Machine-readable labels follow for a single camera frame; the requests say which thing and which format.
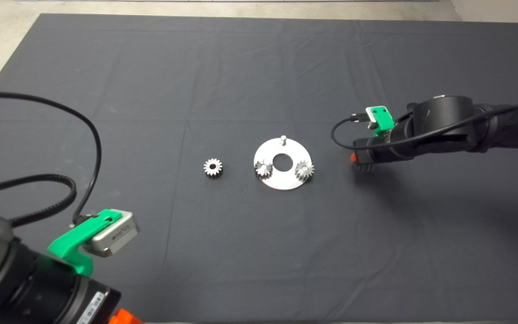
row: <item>small gear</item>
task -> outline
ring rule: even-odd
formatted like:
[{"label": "small gear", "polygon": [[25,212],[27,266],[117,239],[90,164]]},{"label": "small gear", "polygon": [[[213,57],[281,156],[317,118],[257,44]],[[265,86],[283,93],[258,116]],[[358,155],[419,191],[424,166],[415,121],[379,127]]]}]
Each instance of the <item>small gear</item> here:
[{"label": "small gear", "polygon": [[217,158],[210,158],[203,164],[203,171],[209,178],[218,178],[223,172],[223,164]]},{"label": "small gear", "polygon": [[295,176],[301,181],[307,181],[315,173],[315,166],[310,162],[301,161],[295,168]]},{"label": "small gear", "polygon": [[266,164],[264,160],[255,163],[255,175],[259,179],[267,179],[273,174],[273,164]]}]

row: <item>orange part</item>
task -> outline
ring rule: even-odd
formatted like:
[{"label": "orange part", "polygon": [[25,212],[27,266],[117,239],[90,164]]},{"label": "orange part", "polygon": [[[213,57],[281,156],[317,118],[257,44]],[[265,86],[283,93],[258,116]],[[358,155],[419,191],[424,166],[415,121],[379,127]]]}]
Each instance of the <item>orange part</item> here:
[{"label": "orange part", "polygon": [[144,324],[144,322],[138,320],[131,315],[131,313],[121,308],[113,315],[111,320],[109,320],[109,324]]}]

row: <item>green bracket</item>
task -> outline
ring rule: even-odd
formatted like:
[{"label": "green bracket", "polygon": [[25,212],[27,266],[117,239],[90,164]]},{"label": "green bracket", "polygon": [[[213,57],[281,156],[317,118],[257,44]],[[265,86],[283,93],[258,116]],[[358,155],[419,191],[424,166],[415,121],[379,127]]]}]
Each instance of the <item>green bracket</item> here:
[{"label": "green bracket", "polygon": [[375,137],[382,135],[395,126],[391,113],[384,105],[368,107],[366,112],[371,119],[372,129],[375,130]]},{"label": "green bracket", "polygon": [[47,247],[47,251],[65,260],[76,270],[76,273],[89,277],[93,272],[93,262],[90,256],[78,251],[79,246],[120,218],[121,213],[119,211],[103,209],[97,217],[87,219],[69,232],[56,238]]}]

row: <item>gear hole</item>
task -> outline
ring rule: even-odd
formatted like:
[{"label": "gear hole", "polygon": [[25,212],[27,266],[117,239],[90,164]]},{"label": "gear hole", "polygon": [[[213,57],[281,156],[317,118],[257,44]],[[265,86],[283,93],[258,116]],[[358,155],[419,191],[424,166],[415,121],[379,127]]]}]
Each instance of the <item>gear hole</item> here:
[{"label": "gear hole", "polygon": [[277,154],[273,158],[273,167],[281,172],[289,171],[293,167],[293,160],[287,154]]}]

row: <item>circular metal plate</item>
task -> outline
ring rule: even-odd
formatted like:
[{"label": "circular metal plate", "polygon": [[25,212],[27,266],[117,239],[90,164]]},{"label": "circular metal plate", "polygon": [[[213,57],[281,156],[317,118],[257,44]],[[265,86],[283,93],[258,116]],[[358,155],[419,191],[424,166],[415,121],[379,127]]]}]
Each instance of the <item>circular metal plate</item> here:
[{"label": "circular metal plate", "polygon": [[311,156],[301,144],[285,136],[273,138],[261,144],[257,152],[255,152],[253,168],[255,168],[255,162],[257,161],[265,161],[265,164],[273,164],[273,159],[279,154],[286,154],[291,158],[293,161],[291,169],[281,171],[273,167],[273,174],[267,179],[260,180],[267,186],[279,190],[295,189],[304,184],[305,181],[299,180],[295,176],[295,167],[297,163],[301,161],[311,163]]}]

